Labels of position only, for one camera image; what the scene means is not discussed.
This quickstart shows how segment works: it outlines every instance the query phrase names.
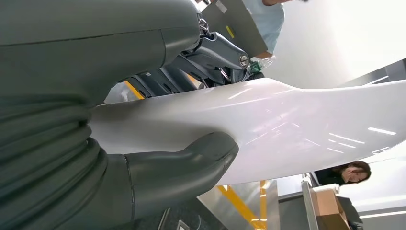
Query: person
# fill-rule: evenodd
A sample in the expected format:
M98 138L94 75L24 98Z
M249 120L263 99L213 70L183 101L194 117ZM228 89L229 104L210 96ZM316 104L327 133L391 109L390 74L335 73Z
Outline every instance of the person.
M268 47L268 51L257 55L257 58L270 58L285 21L283 4L292 0L243 0L257 26L259 33Z
M319 184L358 184L371 176L371 168L363 161L315 171Z

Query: glossy white surface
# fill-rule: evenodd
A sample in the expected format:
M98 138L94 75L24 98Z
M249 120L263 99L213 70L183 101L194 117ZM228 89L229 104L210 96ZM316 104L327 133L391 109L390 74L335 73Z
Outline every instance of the glossy white surface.
M403 141L404 98L406 81L301 90L264 78L98 106L90 125L108 153L180 150L225 131L240 151L220 184L236 184L340 165Z

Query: metal frame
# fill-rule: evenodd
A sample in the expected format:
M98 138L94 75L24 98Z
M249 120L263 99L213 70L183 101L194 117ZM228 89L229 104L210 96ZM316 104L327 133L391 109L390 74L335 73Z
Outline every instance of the metal frame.
M315 211L315 201L316 201L316 194L313 189L310 187L309 182L302 181L302 191L303 191L303 199L304 205L306 207L306 215L307 221L309 222L309 229L310 230L319 230L317 218L316 218L316 211Z

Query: gray machine housing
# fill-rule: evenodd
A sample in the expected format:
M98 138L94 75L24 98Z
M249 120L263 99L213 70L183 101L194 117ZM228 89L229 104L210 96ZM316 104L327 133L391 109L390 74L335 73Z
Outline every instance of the gray machine housing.
M218 182L226 133L123 155L87 125L118 81L196 47L199 19L190 0L0 1L0 229L114 228Z

